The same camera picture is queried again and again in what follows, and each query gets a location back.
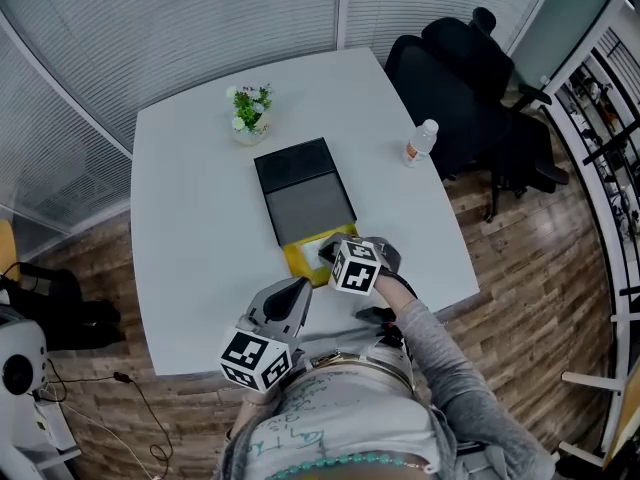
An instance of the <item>belt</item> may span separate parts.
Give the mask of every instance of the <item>belt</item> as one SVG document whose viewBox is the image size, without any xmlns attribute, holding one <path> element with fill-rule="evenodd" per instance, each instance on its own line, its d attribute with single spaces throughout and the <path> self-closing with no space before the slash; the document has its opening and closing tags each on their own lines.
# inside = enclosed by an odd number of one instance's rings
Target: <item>belt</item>
<svg viewBox="0 0 640 480">
<path fill-rule="evenodd" d="M 320 368 L 326 368 L 327 366 L 337 366 L 337 365 L 357 365 L 364 366 L 367 368 L 371 368 L 373 370 L 377 370 L 382 373 L 386 373 L 390 375 L 396 380 L 402 382 L 410 391 L 413 391 L 413 387 L 411 386 L 411 380 L 409 377 L 399 368 L 396 368 L 393 365 L 380 361 L 378 359 L 372 357 L 365 357 L 364 360 L 362 356 L 358 354 L 349 354 L 346 352 L 334 352 L 332 354 L 328 354 L 326 356 L 321 356 L 316 359 L 312 359 L 310 361 L 312 370 L 307 370 L 306 368 L 302 368 L 297 370 L 291 374 L 286 379 L 283 379 L 281 382 L 282 389 L 286 389 L 291 386 L 296 380 L 302 377 L 308 371 L 319 370 Z"/>
</svg>

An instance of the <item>white shirt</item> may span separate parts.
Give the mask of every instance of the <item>white shirt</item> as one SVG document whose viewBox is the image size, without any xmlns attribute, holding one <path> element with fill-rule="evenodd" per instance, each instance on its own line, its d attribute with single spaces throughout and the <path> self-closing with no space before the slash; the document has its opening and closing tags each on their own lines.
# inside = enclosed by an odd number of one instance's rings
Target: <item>white shirt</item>
<svg viewBox="0 0 640 480">
<path fill-rule="evenodd" d="M 294 382 L 279 414 L 253 432 L 245 478 L 374 450 L 417 455 L 439 469 L 429 413 L 402 382 L 366 366 L 326 367 Z"/>
</svg>

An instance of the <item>flower pot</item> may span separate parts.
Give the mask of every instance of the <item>flower pot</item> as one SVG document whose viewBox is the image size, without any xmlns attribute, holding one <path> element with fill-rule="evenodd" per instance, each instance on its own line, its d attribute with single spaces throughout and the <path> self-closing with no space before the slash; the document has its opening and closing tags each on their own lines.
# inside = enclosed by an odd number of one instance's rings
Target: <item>flower pot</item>
<svg viewBox="0 0 640 480">
<path fill-rule="evenodd" d="M 232 129 L 233 138 L 243 146 L 255 146 L 267 138 L 270 129 L 269 114 L 264 112 L 256 122 L 253 132 L 248 131 L 246 128 L 242 131 Z"/>
</svg>

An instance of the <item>chair armrest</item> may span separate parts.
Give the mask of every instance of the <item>chair armrest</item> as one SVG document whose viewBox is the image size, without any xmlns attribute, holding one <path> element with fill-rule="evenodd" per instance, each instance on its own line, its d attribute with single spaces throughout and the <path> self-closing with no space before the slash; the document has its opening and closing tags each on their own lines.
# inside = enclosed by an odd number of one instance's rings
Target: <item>chair armrest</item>
<svg viewBox="0 0 640 480">
<path fill-rule="evenodd" d="M 549 97 L 549 95 L 545 94 L 539 89 L 536 89 L 535 87 L 531 87 L 527 84 L 520 84 L 518 86 L 518 90 L 522 94 L 522 98 L 516 101 L 515 105 L 511 107 L 511 110 L 513 112 L 520 112 L 533 100 L 538 100 L 542 103 L 546 103 L 547 105 L 551 105 L 551 98 Z"/>
<path fill-rule="evenodd" d="M 30 263 L 20 263 L 20 273 L 28 277 L 37 277 L 46 281 L 57 281 L 60 274 L 56 270 L 37 267 Z"/>
<path fill-rule="evenodd" d="M 569 183 L 569 173 L 559 167 L 556 167 L 553 163 L 545 162 L 544 160 L 536 158 L 535 166 L 536 171 L 558 185 L 567 185 Z"/>
<path fill-rule="evenodd" d="M 527 84 L 520 84 L 518 85 L 518 90 L 520 91 L 520 94 L 524 94 L 525 96 L 529 96 L 534 100 L 541 101 L 546 105 L 551 105 L 551 96 L 549 96 L 546 92 L 541 91 L 540 89 L 536 89 L 535 87 L 531 87 Z"/>
</svg>

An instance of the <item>yellow box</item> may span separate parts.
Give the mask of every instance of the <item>yellow box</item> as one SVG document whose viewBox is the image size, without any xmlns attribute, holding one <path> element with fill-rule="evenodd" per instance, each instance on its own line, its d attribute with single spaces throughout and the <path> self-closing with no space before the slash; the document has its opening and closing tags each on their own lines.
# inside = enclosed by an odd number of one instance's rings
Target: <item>yellow box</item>
<svg viewBox="0 0 640 480">
<path fill-rule="evenodd" d="M 298 242 L 294 242 L 289 245 L 285 245 L 282 250 L 284 251 L 284 257 L 287 259 L 289 270 L 293 277 L 306 277 L 311 281 L 314 288 L 324 286 L 329 282 L 329 269 L 327 267 L 320 267 L 313 269 L 307 259 L 305 258 L 302 246 L 309 242 L 314 242 L 322 238 L 329 238 L 334 233 L 346 233 L 348 235 L 359 236 L 358 230 L 355 224 L 346 224 L 338 228 L 326 231 Z"/>
</svg>

